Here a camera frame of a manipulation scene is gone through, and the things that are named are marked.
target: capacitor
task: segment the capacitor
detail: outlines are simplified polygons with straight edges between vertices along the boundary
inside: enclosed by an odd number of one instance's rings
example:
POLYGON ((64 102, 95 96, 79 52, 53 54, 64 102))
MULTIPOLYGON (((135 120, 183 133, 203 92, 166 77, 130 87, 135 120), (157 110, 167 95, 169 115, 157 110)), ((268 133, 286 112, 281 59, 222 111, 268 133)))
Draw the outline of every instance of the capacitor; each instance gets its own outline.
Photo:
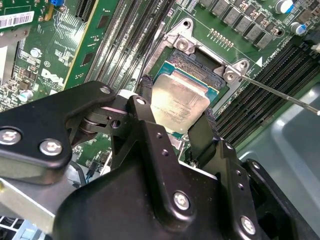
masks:
POLYGON ((22 103, 26 103, 28 102, 32 97, 34 96, 33 92, 31 90, 25 90, 20 92, 20 94, 18 95, 18 99, 22 102, 22 103))
POLYGON ((42 52, 41 52, 40 49, 34 47, 34 48, 31 49, 30 54, 34 58, 40 58, 41 55, 42 55, 42 52))
POLYGON ((288 14, 294 8, 294 2, 292 0, 279 0, 274 6, 274 10, 277 14, 288 14))
POLYGON ((301 24, 299 22, 294 22, 290 26, 290 31, 295 35, 301 36, 306 33, 307 26, 305 24, 301 24))

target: barcode label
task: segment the barcode label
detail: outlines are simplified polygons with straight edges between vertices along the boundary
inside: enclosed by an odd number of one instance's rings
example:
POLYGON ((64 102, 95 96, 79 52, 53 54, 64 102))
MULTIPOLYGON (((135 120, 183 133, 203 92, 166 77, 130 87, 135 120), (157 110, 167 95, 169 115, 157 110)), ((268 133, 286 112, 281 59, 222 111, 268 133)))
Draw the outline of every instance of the barcode label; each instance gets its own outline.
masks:
POLYGON ((28 11, 0 16, 0 29, 31 23, 34 20, 34 15, 34 11, 28 11))

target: robotic arm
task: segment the robotic arm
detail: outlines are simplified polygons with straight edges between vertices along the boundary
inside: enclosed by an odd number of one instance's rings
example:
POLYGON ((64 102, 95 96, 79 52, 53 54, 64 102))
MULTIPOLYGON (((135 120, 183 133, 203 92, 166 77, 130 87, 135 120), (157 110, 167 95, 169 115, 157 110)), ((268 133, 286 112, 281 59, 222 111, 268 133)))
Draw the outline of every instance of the robotic arm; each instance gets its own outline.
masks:
POLYGON ((54 240, 319 239, 259 163, 238 160, 210 112, 188 131, 202 170, 179 163, 150 90, 142 81, 126 99, 93 81, 0 113, 0 202, 54 240), (114 170, 56 214, 15 187, 59 184, 72 148, 97 133, 111 135, 114 170))

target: metal rod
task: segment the metal rod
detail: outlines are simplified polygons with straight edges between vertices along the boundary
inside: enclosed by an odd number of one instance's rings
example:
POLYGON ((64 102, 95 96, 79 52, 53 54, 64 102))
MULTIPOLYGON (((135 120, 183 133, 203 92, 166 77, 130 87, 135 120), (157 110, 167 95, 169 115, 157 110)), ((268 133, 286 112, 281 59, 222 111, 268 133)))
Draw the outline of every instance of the metal rod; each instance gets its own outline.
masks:
POLYGON ((295 99, 295 98, 293 98, 291 96, 288 96, 287 94, 279 92, 279 91, 277 91, 277 90, 275 90, 275 89, 273 89, 273 88, 271 88, 269 86, 266 86, 266 85, 262 84, 261 82, 255 81, 255 80, 253 80, 253 79, 251 79, 251 78, 249 78, 247 76, 241 75, 241 78, 243 78, 244 80, 248 81, 249 83, 252 83, 252 84, 254 84, 254 85, 256 85, 256 86, 258 86, 258 87, 260 87, 260 88, 262 88, 264 90, 269 91, 270 93, 273 93, 274 95, 277 95, 280 98, 283 98, 283 99, 285 99, 287 101, 290 101, 291 103, 296 104, 296 105, 298 105, 298 106, 300 106, 300 107, 302 107, 302 108, 304 108, 306 110, 309 110, 310 112, 320 116, 320 110, 314 108, 313 106, 310 106, 309 104, 307 104, 307 103, 305 103, 303 101, 297 100, 297 99, 295 99))

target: screw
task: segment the screw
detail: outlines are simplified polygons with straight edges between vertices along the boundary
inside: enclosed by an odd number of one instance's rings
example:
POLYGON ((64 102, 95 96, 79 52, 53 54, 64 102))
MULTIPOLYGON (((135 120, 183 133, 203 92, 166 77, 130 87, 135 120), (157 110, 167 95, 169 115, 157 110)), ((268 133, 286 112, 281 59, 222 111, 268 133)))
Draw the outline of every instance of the screw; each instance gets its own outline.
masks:
POLYGON ((16 130, 3 129, 0 130, 0 144, 13 145, 21 140, 21 134, 16 130))
POLYGON ((145 105, 146 104, 145 100, 143 100, 142 98, 139 98, 139 97, 136 99, 136 101, 141 105, 145 105))
POLYGON ((226 147, 227 147, 228 149, 230 149, 230 150, 234 149, 234 148, 231 146, 231 144, 228 143, 228 142, 226 142, 225 145, 226 145, 226 147))
POLYGON ((190 166, 192 168, 196 168, 198 166, 198 164, 195 161, 190 162, 190 166))
POLYGON ((248 66, 248 64, 247 64, 245 61, 243 61, 242 63, 240 63, 240 68, 241 68, 241 69, 245 69, 247 66, 248 66))
POLYGON ((177 43, 177 47, 180 51, 184 51, 188 48, 188 42, 186 42, 185 40, 180 40, 177 43))
POLYGON ((47 156, 57 156, 62 152, 62 144, 58 140, 48 139, 40 144, 40 151, 47 156))
POLYGON ((260 169, 260 166, 259 166, 258 163, 256 163, 255 161, 252 162, 252 165, 253 165, 256 169, 260 169))
POLYGON ((190 207, 187 196, 182 192, 177 191, 173 196, 173 200, 175 205, 181 210, 187 210, 190 207))
POLYGON ((101 87, 100 91, 103 92, 104 94, 110 94, 111 93, 110 89, 107 88, 107 87, 101 87))
POLYGON ((228 74, 228 76, 226 76, 226 79, 231 81, 232 79, 234 79, 234 76, 232 74, 228 74))
POLYGON ((256 228, 249 218, 247 218, 246 216, 242 216, 240 220, 244 230, 248 234, 254 235, 256 233, 256 228))
POLYGON ((67 8, 66 8, 66 6, 61 6, 61 7, 59 7, 59 9, 61 12, 64 12, 67 8))

